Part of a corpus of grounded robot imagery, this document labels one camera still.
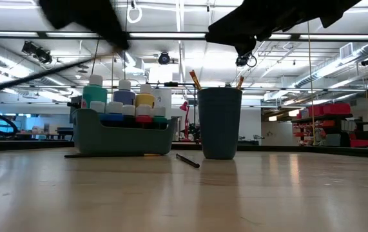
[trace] teal paint bottle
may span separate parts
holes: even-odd
[[[102,88],[103,78],[100,75],[91,75],[89,85],[83,88],[82,108],[89,109],[92,101],[100,101],[106,104],[108,91]]]

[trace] security camera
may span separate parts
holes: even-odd
[[[161,65],[167,65],[171,61],[171,57],[169,57],[168,52],[161,52],[158,58],[158,62]]]

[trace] table surface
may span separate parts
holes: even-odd
[[[72,153],[0,152],[0,231],[368,231],[368,158],[63,158]]]

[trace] red lamp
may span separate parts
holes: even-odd
[[[181,139],[183,142],[191,142],[191,140],[188,138],[188,113],[189,113],[189,105],[188,102],[184,102],[182,106],[179,107],[181,110],[186,111],[185,115],[185,139]]]

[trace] paint bottle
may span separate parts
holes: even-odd
[[[138,128],[151,129],[152,118],[151,118],[152,107],[147,104],[141,104],[136,110],[136,123]]]
[[[153,109],[153,128],[165,130],[168,126],[168,120],[165,118],[165,106],[156,106]]]
[[[153,108],[155,105],[155,97],[151,94],[151,85],[142,84],[140,86],[140,93],[137,94],[137,100],[135,101],[135,106],[138,108],[140,105],[148,105]]]
[[[99,101],[106,104],[108,91],[102,88],[103,78],[100,75],[91,75],[89,85],[83,88],[82,108],[89,109],[92,101]]]
[[[121,127],[124,124],[122,115],[123,104],[121,102],[109,102],[106,105],[104,120],[102,125],[110,127]]]
[[[105,119],[105,103],[101,101],[92,101],[90,102],[90,109],[95,110],[98,113],[99,121],[103,121]]]
[[[131,92],[131,82],[127,80],[119,81],[119,90],[113,93],[113,101],[126,104],[135,104],[135,93]]]
[[[124,116],[124,123],[122,127],[136,128],[135,106],[124,105],[122,107],[122,115]]]

